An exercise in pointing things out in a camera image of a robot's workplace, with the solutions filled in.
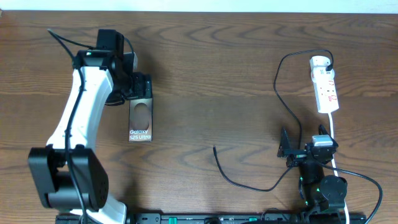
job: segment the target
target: robotic arm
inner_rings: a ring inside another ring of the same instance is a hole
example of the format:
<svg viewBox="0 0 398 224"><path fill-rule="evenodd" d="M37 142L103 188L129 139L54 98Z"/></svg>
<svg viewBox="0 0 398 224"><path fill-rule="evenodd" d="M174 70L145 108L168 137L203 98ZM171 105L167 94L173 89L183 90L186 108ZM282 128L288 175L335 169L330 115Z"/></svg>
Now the robotic arm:
<svg viewBox="0 0 398 224"><path fill-rule="evenodd" d="M95 156L95 142L104 105L120 105L125 100L152 98L149 75L133 72L135 53L124 54L124 37L115 30L99 30L96 48L80 50L73 59L72 90L60 123L45 148L32 148L29 167L44 207L83 213L69 172L58 171L65 157L65 130L77 100L70 128L70 156L81 195L92 220L125 223L127 206L108 194L108 176ZM84 90L78 98L81 77Z"/></svg>

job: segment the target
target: white wall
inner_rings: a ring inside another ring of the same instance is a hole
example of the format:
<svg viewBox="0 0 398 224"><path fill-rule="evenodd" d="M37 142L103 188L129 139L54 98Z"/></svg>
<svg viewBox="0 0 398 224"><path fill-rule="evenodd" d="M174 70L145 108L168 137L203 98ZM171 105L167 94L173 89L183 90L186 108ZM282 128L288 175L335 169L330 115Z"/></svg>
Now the white wall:
<svg viewBox="0 0 398 224"><path fill-rule="evenodd" d="M1 0L3 10L398 13L398 0Z"/></svg>

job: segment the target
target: wooden table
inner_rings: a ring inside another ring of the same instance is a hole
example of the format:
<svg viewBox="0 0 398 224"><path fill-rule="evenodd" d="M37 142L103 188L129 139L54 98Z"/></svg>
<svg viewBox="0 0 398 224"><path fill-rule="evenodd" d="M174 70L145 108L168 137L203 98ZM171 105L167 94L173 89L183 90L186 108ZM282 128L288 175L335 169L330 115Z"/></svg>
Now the wooden table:
<svg viewBox="0 0 398 224"><path fill-rule="evenodd" d="M45 146L72 85L71 61L47 33L95 44L98 29L128 37L154 88L154 140L128 143L128 105L105 107L97 156L110 192L137 211L262 212L304 207L291 171L269 193L234 187L225 172L254 187L285 171L276 157L285 126L297 123L275 96L274 75L288 53L325 48L335 56L340 109L333 113L338 167L384 189L373 223L398 222L398 20L395 15L4 11L0 18L0 223L53 223L39 201L27 155ZM78 47L71 46L73 52ZM303 142L328 127L317 113L311 56L289 58L277 88L303 123ZM348 208L369 215L377 188L348 180Z"/></svg>

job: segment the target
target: wire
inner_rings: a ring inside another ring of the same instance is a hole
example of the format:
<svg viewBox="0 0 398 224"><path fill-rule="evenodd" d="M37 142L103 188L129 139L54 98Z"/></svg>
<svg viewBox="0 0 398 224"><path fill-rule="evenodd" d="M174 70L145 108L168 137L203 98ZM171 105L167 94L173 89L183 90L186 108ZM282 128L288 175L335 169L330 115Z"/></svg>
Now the wire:
<svg viewBox="0 0 398 224"><path fill-rule="evenodd" d="M261 220L264 220L265 219L265 214L269 211L269 210L276 210L276 211L278 211L282 216L283 216L283 218L288 222L289 220L286 218L286 216L282 213L282 211L281 210L279 210L278 208L267 208L262 214L261 214Z"/></svg>
<svg viewBox="0 0 398 224"><path fill-rule="evenodd" d="M71 43L71 44L75 44L75 45L80 46L80 47L86 47L86 48L88 48L88 49L90 49L90 50L94 50L94 49L95 49L95 47L93 47L93 46L81 44L81 43L75 42L75 41L73 41L73 40L69 40L69 39L66 39L66 38L64 38L64 37L61 37L60 35L56 34L56 33L55 33L54 31L52 31L51 29L47 29L47 30L51 33L51 35L56 35L59 39L64 40L64 41L66 41L66 42L69 42L69 43Z"/></svg>
<svg viewBox="0 0 398 224"><path fill-rule="evenodd" d="M329 116L329 126L330 126L330 136L331 138L335 138L335 129L333 127L333 117L331 116L331 113L328 113ZM333 159L331 160L331 166L333 168L336 168L336 162L335 162L335 155L333 155ZM338 173L336 170L333 171L336 177L338 177ZM349 224L349 213L348 213L348 207L346 200L344 199L344 214L346 216L346 224Z"/></svg>
<svg viewBox="0 0 398 224"><path fill-rule="evenodd" d="M105 103L106 106L119 106L119 105L123 105L125 102L123 96L121 95L121 100L117 101L115 103Z"/></svg>
<svg viewBox="0 0 398 224"><path fill-rule="evenodd" d="M130 40L129 39L127 39L127 37L125 37L124 38L124 40L126 40L126 42L129 44L129 46L130 46L130 49L131 49L131 53L133 53L134 54L134 49L133 49L133 47L132 47L132 45L131 45L131 43L130 43Z"/></svg>
<svg viewBox="0 0 398 224"><path fill-rule="evenodd" d="M72 53L70 52L68 47L60 40L59 35L55 34L50 29L48 29L48 32L51 34L52 37L55 38L55 40L58 41L58 43L61 44L61 46L66 50L66 52L68 53L68 55L70 56L70 58L73 61L73 59L75 57L72 55ZM81 210L83 212L83 215L82 215L83 216L83 221L84 221L84 224L87 224L88 223L88 216L87 216L87 211L86 211L86 205L84 203L84 199L83 199L79 184L78 184L77 179L76 179L75 171L73 170L73 162L72 162L72 159L70 157L70 152L69 152L70 129L72 127L72 122L73 122L73 119L75 117L75 113L76 113L77 107L79 105L81 96L82 96L83 91L85 89L85 81L84 81L83 73L81 72L81 68L77 68L77 70L79 72L79 77L80 77L80 83L81 84L80 84L80 87L79 87L79 93L77 95L76 102L73 105L72 111L71 111L70 116L69 116L67 128L65 130L65 158L67 160L67 166L68 166L68 169L69 169L70 178L71 178L72 183L73 183L73 185L74 185L74 187L76 189L76 192L78 194L78 198L79 198L79 201L80 201Z"/></svg>
<svg viewBox="0 0 398 224"><path fill-rule="evenodd" d="M281 177L279 177L279 180L278 180L278 181L275 183L275 185L272 186L271 188L269 188L269 189L257 189L257 188L254 188L254 187L250 187L250 186L246 186L246 185L243 185L243 184L236 183L236 182L232 181L230 178L228 178L228 177L225 175L224 171L222 170L221 165L220 165L220 162L218 161L216 146L213 146L213 152L214 152L214 157L215 157L215 159L216 159L216 163L217 163L217 166L218 166L218 170L220 170L220 173L221 173L221 175L224 177L224 179L225 179L226 181L228 181L230 184L232 184L232 185L234 185L234 186L237 186L237 187L242 187L242 188L244 188L244 189L255 190L255 191L259 191L259 192L270 192L271 190L273 190L274 188L276 188L276 186L279 184L279 182L282 180L282 178L284 178L284 176L293 168L293 167L289 167L289 168L281 175Z"/></svg>
<svg viewBox="0 0 398 224"><path fill-rule="evenodd" d="M299 134L299 136L298 136L298 147L297 147L297 149L300 149L300 147L301 147L301 138L302 138L303 128L302 128L302 126L301 126L300 120L296 117L296 115L293 113L293 111L290 110L290 108L287 106L287 104L286 104L286 103L282 100L282 98L279 96L278 91L276 90L276 79L278 78L278 74L279 74L280 67L281 67L281 65L282 65L282 62L285 60L285 58L287 58L287 57L289 57L289 56L292 56L292 55L306 54L306 53L312 53L312 52L328 52L328 53L330 54L330 57L331 57L331 64L330 64L329 66L327 66L326 70L327 70L327 71L330 71L330 70L333 68L333 62L334 62L334 60L333 60L333 54L332 54L329 50L326 50L326 49L304 50L304 51L294 52L294 53L290 53L290 54L285 55L285 56L282 58L282 60L280 60L280 62L279 62L279 66L278 66L278 69L277 69L277 71L276 71L275 79L274 79L274 91L275 91L275 93L276 93L276 96L278 96L280 102L282 102L282 104L285 106L285 108L287 109L287 111L293 116L293 118L297 121L298 126L300 127L300 134Z"/></svg>
<svg viewBox="0 0 398 224"><path fill-rule="evenodd" d="M330 166L326 166L326 165L322 164L321 162L319 162L318 160L316 160L315 158L313 158L313 159L318 165L322 166L323 168L330 169L330 170L335 170L335 171L338 171L338 172L343 172L345 174L354 175L356 177L361 177L361 178L364 178L365 180L368 180L368 181L374 183L374 185L376 185L376 187L379 189L379 199L377 200L377 204L374 207L374 210L372 211L370 216L368 216L368 219L366 219L365 224L368 224L372 220L372 218L376 214L376 212L379 210L379 207L380 207L381 202L383 200L383 189L381 188L380 184L377 181L375 181L372 178L367 177L365 175L362 175L362 174L359 174L359 173L355 173L355 172L352 172L352 171L348 171L348 170L343 170L343 169L339 169L339 168L333 168L333 167L330 167Z"/></svg>

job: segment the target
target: white power strip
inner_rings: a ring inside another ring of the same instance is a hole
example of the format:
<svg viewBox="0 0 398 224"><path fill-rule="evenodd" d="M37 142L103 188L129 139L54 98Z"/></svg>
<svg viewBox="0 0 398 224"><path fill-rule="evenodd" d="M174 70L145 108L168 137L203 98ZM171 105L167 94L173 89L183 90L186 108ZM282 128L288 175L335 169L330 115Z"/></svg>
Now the white power strip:
<svg viewBox="0 0 398 224"><path fill-rule="evenodd" d="M314 56L310 60L311 79L315 89L315 98L319 113L331 113L337 110L338 100L335 86L335 71L326 70L330 60L324 56Z"/></svg>

